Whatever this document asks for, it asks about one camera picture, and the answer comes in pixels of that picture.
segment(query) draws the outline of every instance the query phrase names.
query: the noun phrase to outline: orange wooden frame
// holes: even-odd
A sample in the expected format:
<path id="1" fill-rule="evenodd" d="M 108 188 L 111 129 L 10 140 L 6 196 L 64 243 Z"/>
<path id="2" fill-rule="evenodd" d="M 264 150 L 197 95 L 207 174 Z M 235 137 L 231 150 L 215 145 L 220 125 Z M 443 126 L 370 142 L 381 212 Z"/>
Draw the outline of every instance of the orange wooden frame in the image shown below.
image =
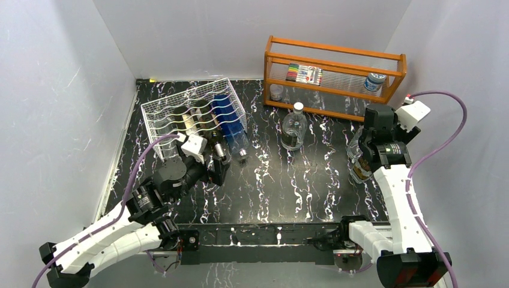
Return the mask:
<path id="1" fill-rule="evenodd" d="M 348 53 L 348 54 L 353 54 L 353 55 L 362 55 L 362 56 L 368 56 L 368 57 L 373 57 L 373 58 L 389 59 L 389 60 L 397 61 L 397 70 L 396 71 L 385 70 L 385 69 L 379 69 L 379 68 L 364 67 L 361 65 L 345 64 L 345 63 L 339 63 L 339 62 L 333 62 L 333 61 L 325 61 L 325 60 L 320 60 L 320 59 L 307 58 L 307 57 L 302 57 L 302 56 L 274 53 L 271 51 L 273 43 L 291 45 L 291 46 L 307 47 L 307 48 L 319 49 L 319 50 L 327 50 L 327 51 L 332 51 L 332 52 Z M 332 72 L 336 72 L 336 73 L 351 74 L 351 75 L 363 76 L 363 77 L 366 77 L 369 73 L 378 73 L 378 74 L 387 75 L 389 77 L 393 77 L 394 80 L 392 81 L 392 83 L 389 84 L 389 77 L 387 77 L 384 88 L 381 91 L 381 96 L 377 97 L 377 96 L 373 96 L 373 95 L 369 95 L 369 94 L 362 94 L 362 93 L 358 93 L 358 92 L 345 91 L 345 90 L 334 89 L 334 88 L 327 88 L 327 87 L 316 86 L 316 85 L 311 85 L 311 84 L 297 83 L 297 82 L 285 81 L 285 80 L 280 80 L 280 79 L 271 79 L 270 71 L 271 71 L 273 63 L 283 64 L 283 65 L 288 65 L 290 63 L 306 64 L 306 65 L 312 65 L 312 66 L 319 67 L 325 71 L 332 71 Z M 310 90 L 321 91 L 321 92 L 325 92 L 325 93 L 329 93 L 329 94 L 362 98 L 365 100 L 369 100 L 373 103 L 387 104 L 389 102 L 389 100 L 391 99 L 391 97 L 394 95 L 394 92 L 396 91 L 398 86 L 401 84 L 401 82 L 405 78 L 405 75 L 406 75 L 406 56 L 405 56 L 405 54 L 396 55 L 396 54 L 374 52 L 374 51 L 368 51 L 368 50 L 353 49 L 353 48 L 347 48 L 347 47 L 339 47 L 339 46 L 333 46 L 333 45 L 327 45 L 327 44 L 318 44 L 318 43 L 311 43 L 311 42 L 298 41 L 298 40 L 282 39 L 282 38 L 273 37 L 271 35 L 269 37 L 269 40 L 267 41 L 267 46 L 265 46 L 264 104 L 281 107 L 281 108 L 287 108 L 287 109 L 292 108 L 291 104 L 281 103 L 281 102 L 276 102 L 276 101 L 270 100 L 270 97 L 269 97 L 270 84 L 278 84 L 278 85 L 283 85 L 283 86 L 310 89 Z M 354 121 L 364 121 L 364 117 L 362 117 L 362 116 L 350 115 L 350 114 L 345 114 L 345 113 L 339 113 L 339 112 L 333 112 L 333 111 L 327 111 L 327 110 L 319 110 L 319 109 L 313 109 L 313 108 L 309 108 L 309 107 L 305 107 L 304 111 L 310 112 L 310 113 L 326 115 L 326 116 L 345 118 L 345 119 L 354 120 Z"/>

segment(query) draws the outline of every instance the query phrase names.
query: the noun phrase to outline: jar lid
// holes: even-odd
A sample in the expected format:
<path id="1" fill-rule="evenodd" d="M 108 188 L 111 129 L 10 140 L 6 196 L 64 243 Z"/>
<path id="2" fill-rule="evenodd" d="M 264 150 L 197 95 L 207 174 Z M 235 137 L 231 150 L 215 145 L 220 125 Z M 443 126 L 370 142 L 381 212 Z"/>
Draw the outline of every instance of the jar lid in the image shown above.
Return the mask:
<path id="1" fill-rule="evenodd" d="M 375 83 L 383 83 L 385 81 L 385 78 L 387 78 L 386 75 L 375 73 L 369 73 L 367 77 L 369 78 L 369 80 Z"/>
<path id="2" fill-rule="evenodd" d="M 304 109 L 304 105 L 300 102 L 295 102 L 294 104 L 294 112 L 302 112 Z"/>

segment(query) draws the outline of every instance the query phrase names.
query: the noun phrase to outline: wooden rack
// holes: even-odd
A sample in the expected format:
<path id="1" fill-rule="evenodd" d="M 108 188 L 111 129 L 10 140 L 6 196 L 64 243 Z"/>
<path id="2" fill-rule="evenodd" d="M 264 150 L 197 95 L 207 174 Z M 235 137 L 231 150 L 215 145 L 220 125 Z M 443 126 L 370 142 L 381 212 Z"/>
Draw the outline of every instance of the wooden rack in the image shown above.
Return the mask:
<path id="1" fill-rule="evenodd" d="M 288 65 L 315 66 L 323 71 L 321 85 L 286 80 Z M 379 91 L 364 88 L 369 73 L 384 74 Z M 386 104 L 406 75 L 406 57 L 327 44 L 269 37 L 265 48 L 264 104 L 291 109 L 294 102 L 304 111 L 326 116 L 364 121 L 369 103 Z M 284 86 L 281 101 L 270 99 L 270 85 Z"/>

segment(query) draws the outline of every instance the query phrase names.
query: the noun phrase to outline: table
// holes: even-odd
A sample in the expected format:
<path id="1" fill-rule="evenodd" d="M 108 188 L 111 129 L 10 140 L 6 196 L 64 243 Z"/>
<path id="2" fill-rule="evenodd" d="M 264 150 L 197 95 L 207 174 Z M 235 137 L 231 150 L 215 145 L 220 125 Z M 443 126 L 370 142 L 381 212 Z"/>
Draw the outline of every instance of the table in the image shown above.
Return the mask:
<path id="1" fill-rule="evenodd" d="M 139 81 L 105 212 L 120 202 L 129 173 L 149 144 L 140 105 L 205 83 Z M 247 114 L 247 162 L 233 161 L 222 187 L 200 182 L 172 205 L 176 223 L 321 222 L 359 214 L 371 221 L 388 220 L 376 183 L 357 184 L 349 176 L 352 163 L 346 146 L 358 123 L 306 113 L 309 130 L 303 147 L 287 151 L 280 146 L 280 135 L 289 111 L 262 104 L 262 80 L 234 80 L 232 84 Z M 161 164 L 150 152 L 138 181 Z"/>

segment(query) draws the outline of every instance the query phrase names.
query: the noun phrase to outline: white wire rack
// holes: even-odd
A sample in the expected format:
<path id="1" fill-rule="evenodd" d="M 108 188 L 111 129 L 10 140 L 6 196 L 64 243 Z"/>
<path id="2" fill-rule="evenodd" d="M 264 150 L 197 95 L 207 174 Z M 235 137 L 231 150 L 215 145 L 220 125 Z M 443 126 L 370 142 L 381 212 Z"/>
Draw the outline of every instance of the white wire rack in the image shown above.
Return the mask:
<path id="1" fill-rule="evenodd" d="M 209 106 L 215 101 L 225 100 L 226 98 L 230 102 L 228 105 L 216 106 L 210 111 L 210 113 L 214 113 L 214 115 L 212 115 L 212 121 L 215 123 L 214 128 L 218 128 L 223 123 L 240 121 L 242 128 L 245 131 L 247 124 L 244 108 L 242 107 L 230 80 L 228 78 L 223 78 L 202 86 L 190 88 L 184 92 L 142 104 L 143 120 L 145 121 L 145 127 L 148 132 L 150 143 L 161 136 L 176 133 L 178 131 L 185 131 L 178 129 L 176 126 L 176 123 L 183 121 L 176 121 L 175 116 L 183 115 L 183 113 L 174 114 L 173 111 L 175 108 L 184 106 L 187 108 L 185 113 L 194 114 L 196 109 L 203 108 L 203 106 L 196 106 L 196 102 L 199 100 L 207 101 L 207 105 Z M 228 110 L 233 110 L 233 112 L 224 114 L 217 113 L 218 108 L 225 108 L 228 106 L 231 106 L 231 109 Z M 229 121 L 219 122 L 219 120 L 216 120 L 219 116 L 227 115 L 235 115 L 235 120 L 232 120 L 231 117 Z M 204 130 L 200 127 L 201 123 L 206 122 L 197 122 L 197 130 L 194 131 L 193 134 L 200 133 Z M 175 144 L 173 141 L 175 141 L 175 139 L 162 141 L 155 146 L 155 151 L 161 159 L 164 160 L 166 158 L 173 157 L 176 154 Z"/>

